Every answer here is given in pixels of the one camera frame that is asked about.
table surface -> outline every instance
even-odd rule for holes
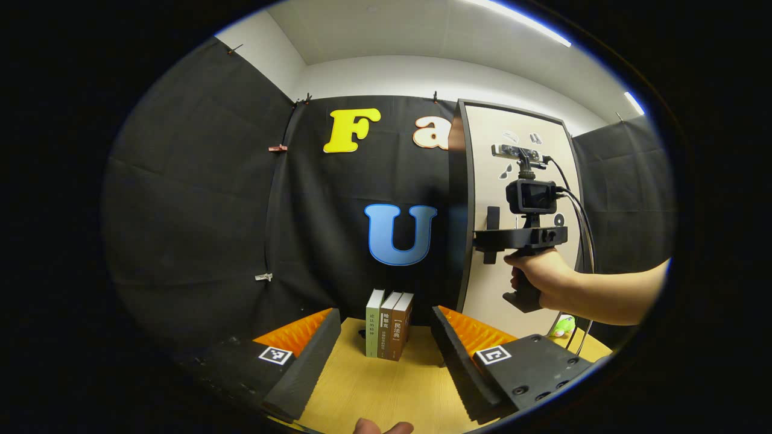
[[[448,369],[440,368],[442,355],[429,327],[411,326],[410,341],[399,361],[365,357],[365,341],[359,335],[364,320],[347,318],[340,328],[340,336],[297,424],[320,432],[346,433],[353,432],[357,420],[363,417],[374,421],[382,431],[407,421],[415,427],[414,432],[421,434],[468,432],[481,426],[469,420]],[[577,330],[572,351],[576,351],[583,335]],[[568,337],[551,339],[563,346],[568,342]],[[610,353],[588,335],[581,357],[592,362]]]

green toy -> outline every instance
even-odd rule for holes
[[[569,334],[574,331],[576,327],[576,320],[571,315],[561,315],[560,319],[555,324],[555,328],[552,330],[551,336],[561,337],[565,334]]]

black fabric curtain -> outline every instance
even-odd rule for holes
[[[115,287],[168,348],[267,328],[266,208],[292,102],[215,38],[164,74],[107,162],[103,237]]]
[[[452,120],[455,102],[417,97],[334,97],[301,104],[296,127],[288,131],[269,210],[269,291],[283,294],[277,305],[292,317],[330,306],[341,318],[364,318],[374,288],[415,294],[414,323],[428,325],[431,306],[455,306],[458,290],[447,291],[448,152],[417,146],[412,135],[420,117]],[[325,153],[334,110],[376,108],[366,138],[354,152]],[[426,257],[409,266],[376,260],[368,248],[369,218],[364,209],[391,204],[400,209],[394,221],[396,249],[415,241],[414,205],[437,209]]]
[[[676,200],[668,155],[640,116],[574,137],[596,273],[650,270],[672,255]],[[595,323],[591,334],[616,348],[632,327]]]

camera screen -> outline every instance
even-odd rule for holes
[[[549,209],[550,198],[546,185],[523,184],[520,186],[523,196],[523,208]]]

blue letter u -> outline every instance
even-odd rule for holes
[[[431,206],[416,205],[408,213],[415,218],[415,242],[410,250],[394,247],[394,219],[399,215],[399,207],[384,203],[368,205],[364,213],[370,218],[370,254],[387,265],[412,265],[426,257],[432,238],[432,218],[437,209]]]

